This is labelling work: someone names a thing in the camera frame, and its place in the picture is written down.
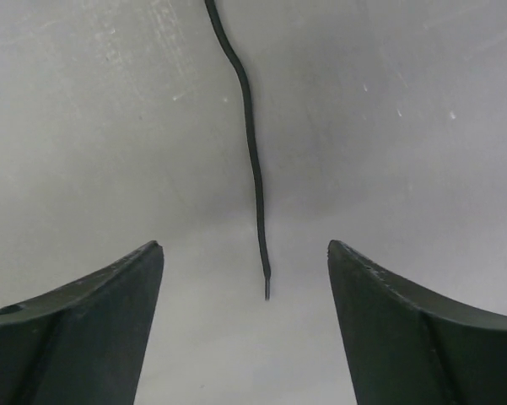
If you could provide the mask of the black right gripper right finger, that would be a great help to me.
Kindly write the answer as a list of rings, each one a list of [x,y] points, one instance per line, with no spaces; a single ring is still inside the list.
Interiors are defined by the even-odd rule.
[[[328,272],[359,404],[507,404],[507,316],[452,300],[339,240]]]

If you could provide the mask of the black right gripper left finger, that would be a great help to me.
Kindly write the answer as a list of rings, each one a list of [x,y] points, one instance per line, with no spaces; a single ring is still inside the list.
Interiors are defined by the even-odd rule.
[[[164,270],[156,241],[0,309],[0,404],[132,404]]]

